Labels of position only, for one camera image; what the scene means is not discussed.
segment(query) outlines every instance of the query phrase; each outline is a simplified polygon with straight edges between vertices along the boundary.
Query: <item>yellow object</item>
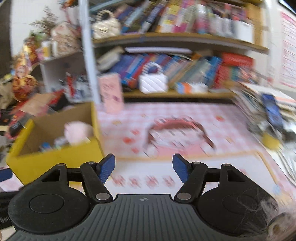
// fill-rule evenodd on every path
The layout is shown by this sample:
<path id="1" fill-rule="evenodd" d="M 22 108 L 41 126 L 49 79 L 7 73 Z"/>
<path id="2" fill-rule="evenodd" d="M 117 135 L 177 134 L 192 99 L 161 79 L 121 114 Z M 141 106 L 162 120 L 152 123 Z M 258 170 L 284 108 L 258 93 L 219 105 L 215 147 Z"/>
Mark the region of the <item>yellow object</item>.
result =
<path id="1" fill-rule="evenodd" d="M 55 138 L 63 136 L 64 125 L 71 121 L 83 121 L 93 126 L 94 137 L 89 139 L 90 142 L 44 153 L 38 151 L 42 143 L 53 145 Z M 85 103 L 66 111 L 30 119 L 13 144 L 6 162 L 26 185 L 58 163 L 74 168 L 88 161 L 98 162 L 103 156 L 95 105 Z"/>
<path id="2" fill-rule="evenodd" d="M 270 150 L 278 150 L 280 146 L 280 141 L 272 137 L 269 133 L 264 132 L 262 136 L 262 143 L 265 147 L 267 147 Z"/>

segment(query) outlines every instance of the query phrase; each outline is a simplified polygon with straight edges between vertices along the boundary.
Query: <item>red book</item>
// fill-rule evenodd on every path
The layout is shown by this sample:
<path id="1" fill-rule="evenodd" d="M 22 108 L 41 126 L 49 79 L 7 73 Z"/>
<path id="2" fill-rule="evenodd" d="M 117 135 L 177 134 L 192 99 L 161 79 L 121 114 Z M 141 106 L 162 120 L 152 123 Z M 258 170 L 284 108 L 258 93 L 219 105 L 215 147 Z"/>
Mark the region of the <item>red book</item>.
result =
<path id="1" fill-rule="evenodd" d="M 161 63 L 160 66 L 164 67 L 170 60 L 172 59 L 171 56 L 167 56 Z"/>
<path id="2" fill-rule="evenodd" d="M 220 65 L 215 78 L 215 88 L 224 88 L 224 82 L 230 80 L 230 67 Z"/>
<path id="3" fill-rule="evenodd" d="M 138 77 L 139 77 L 139 75 L 142 73 L 143 66 L 144 66 L 145 64 L 147 64 L 153 56 L 154 56 L 154 54 L 151 54 L 151 53 L 150 53 L 150 54 L 145 58 L 144 62 L 141 64 L 141 66 L 138 67 L 137 71 L 135 71 L 135 73 L 134 73 L 134 74 L 132 75 L 132 77 L 130 78 L 129 81 L 131 82 L 133 88 L 136 88 L 136 84 L 137 84 L 137 82 L 138 82 Z"/>
<path id="4" fill-rule="evenodd" d="M 254 59 L 235 53 L 222 53 L 222 64 L 239 67 L 253 67 Z"/>

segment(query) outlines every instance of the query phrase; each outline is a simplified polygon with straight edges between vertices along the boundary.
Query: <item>hair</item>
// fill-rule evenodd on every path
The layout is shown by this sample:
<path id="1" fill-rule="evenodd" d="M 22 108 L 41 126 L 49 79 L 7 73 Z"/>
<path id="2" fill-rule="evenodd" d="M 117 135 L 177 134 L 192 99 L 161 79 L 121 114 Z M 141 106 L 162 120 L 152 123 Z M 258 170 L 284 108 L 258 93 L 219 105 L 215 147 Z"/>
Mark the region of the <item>hair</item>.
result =
<path id="1" fill-rule="evenodd" d="M 160 131 L 160 130 L 165 130 L 165 129 L 200 129 L 203 132 L 203 138 L 205 141 L 212 147 L 215 148 L 214 143 L 210 140 L 210 138 L 207 136 L 205 129 L 203 126 L 195 122 L 192 118 L 190 117 L 183 117 L 180 119 L 177 118 L 171 118 L 171 119 L 166 119 L 166 118 L 161 118 L 159 120 L 155 121 L 156 123 L 152 125 L 148 129 L 148 144 L 151 144 L 152 141 L 154 141 L 154 137 L 150 134 L 151 130 L 154 131 Z"/>
<path id="2" fill-rule="evenodd" d="M 261 208 L 265 213 L 266 226 L 259 230 L 257 227 L 250 228 L 250 235 L 265 234 L 266 241 L 295 241 L 296 240 L 296 203 L 277 203 L 274 199 L 261 201 Z"/>

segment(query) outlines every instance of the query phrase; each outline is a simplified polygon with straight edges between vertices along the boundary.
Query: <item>pink plush toy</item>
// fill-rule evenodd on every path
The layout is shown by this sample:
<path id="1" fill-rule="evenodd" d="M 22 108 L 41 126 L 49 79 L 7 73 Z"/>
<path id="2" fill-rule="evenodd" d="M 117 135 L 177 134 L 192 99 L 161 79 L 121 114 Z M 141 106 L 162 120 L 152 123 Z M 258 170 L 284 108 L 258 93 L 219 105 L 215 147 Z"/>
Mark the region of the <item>pink plush toy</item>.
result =
<path id="1" fill-rule="evenodd" d="M 64 136 L 70 145 L 85 142 L 94 136 L 93 127 L 82 121 L 72 121 L 65 124 Z"/>

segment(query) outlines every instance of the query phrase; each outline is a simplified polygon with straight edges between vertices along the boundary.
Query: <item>ridged surface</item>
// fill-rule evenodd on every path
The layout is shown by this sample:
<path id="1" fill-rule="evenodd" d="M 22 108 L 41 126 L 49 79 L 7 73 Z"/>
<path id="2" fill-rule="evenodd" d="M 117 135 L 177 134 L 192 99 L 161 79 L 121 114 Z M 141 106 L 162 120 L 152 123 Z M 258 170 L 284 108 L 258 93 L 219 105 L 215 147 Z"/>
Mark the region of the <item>ridged surface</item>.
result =
<path id="1" fill-rule="evenodd" d="M 198 218 L 191 205 L 178 204 L 169 194 L 120 194 L 112 203 L 96 205 L 84 222 L 71 230 L 53 235 L 34 235 L 17 231 L 8 240 L 251 241 L 254 237 L 238 238 L 218 233 Z"/>

